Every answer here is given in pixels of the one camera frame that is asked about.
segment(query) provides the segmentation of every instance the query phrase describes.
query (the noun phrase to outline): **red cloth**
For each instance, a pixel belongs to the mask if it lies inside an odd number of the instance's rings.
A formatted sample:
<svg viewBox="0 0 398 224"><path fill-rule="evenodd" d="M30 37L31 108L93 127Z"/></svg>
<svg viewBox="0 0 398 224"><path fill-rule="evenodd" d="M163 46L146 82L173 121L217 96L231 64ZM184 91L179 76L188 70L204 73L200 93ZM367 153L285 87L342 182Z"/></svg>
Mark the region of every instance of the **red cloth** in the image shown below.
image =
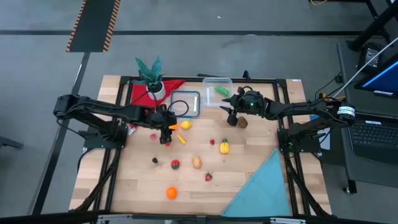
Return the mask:
<svg viewBox="0 0 398 224"><path fill-rule="evenodd" d="M169 80L169 81L163 81L164 88L166 89L166 94L163 99L157 100L158 104L161 104L166 97L170 96L171 92L173 90L178 89L185 81L184 80ZM145 94L143 97L141 97L139 100L136 101L136 99L142 94L144 94L147 91L147 88L145 85L137 85L135 83L132 84L132 93L131 93L131 104L134 105L142 105L142 106L150 106L152 108L155 108L156 104L155 101L151 98L149 98L148 93Z"/></svg>

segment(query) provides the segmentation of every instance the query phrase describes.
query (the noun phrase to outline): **potato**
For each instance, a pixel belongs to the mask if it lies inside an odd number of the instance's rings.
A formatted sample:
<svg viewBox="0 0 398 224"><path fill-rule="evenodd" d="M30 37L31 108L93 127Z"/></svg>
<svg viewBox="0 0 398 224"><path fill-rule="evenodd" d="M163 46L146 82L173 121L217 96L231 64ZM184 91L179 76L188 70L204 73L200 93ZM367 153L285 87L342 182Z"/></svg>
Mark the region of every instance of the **potato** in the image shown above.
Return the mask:
<svg viewBox="0 0 398 224"><path fill-rule="evenodd" d="M199 156L195 156L195 157L192 159L192 164L193 164L194 168L200 169L200 167L201 167L201 161L200 161Z"/></svg>

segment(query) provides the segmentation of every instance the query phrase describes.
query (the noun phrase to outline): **laptop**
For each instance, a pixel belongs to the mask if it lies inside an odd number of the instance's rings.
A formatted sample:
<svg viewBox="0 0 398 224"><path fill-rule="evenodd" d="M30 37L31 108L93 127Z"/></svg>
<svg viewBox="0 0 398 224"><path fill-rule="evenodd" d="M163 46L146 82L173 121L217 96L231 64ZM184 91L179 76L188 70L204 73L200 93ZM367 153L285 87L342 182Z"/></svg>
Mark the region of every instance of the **laptop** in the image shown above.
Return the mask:
<svg viewBox="0 0 398 224"><path fill-rule="evenodd" d="M398 104L398 61L361 80L355 88L373 91L380 97L397 98ZM398 117L356 113L349 135L354 155L376 162L398 164Z"/></svg>

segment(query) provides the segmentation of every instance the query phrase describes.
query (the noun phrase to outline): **white pot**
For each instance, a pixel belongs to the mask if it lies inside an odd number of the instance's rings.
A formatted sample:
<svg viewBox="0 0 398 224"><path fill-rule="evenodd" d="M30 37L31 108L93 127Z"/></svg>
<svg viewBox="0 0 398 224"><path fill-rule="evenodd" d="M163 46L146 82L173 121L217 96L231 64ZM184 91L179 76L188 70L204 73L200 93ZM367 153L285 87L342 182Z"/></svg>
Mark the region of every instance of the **white pot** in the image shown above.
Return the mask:
<svg viewBox="0 0 398 224"><path fill-rule="evenodd" d="M164 88L163 82L162 82L162 89L160 91L158 91L157 93L154 93L154 94L156 96L156 100L161 100L161 99L164 98L164 96L166 95L166 89ZM149 95L149 98L155 100L154 99L154 95L152 93L148 92L148 95Z"/></svg>

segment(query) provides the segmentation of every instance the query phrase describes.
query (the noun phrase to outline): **keyboard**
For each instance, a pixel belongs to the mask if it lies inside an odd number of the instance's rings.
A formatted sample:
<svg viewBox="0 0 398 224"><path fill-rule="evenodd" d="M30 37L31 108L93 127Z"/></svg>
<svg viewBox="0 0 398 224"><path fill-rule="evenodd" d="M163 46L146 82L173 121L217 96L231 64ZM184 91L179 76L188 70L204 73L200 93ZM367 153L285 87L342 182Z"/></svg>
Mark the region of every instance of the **keyboard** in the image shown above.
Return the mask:
<svg viewBox="0 0 398 224"><path fill-rule="evenodd" d="M353 144L398 149L398 126L354 123L350 131Z"/></svg>

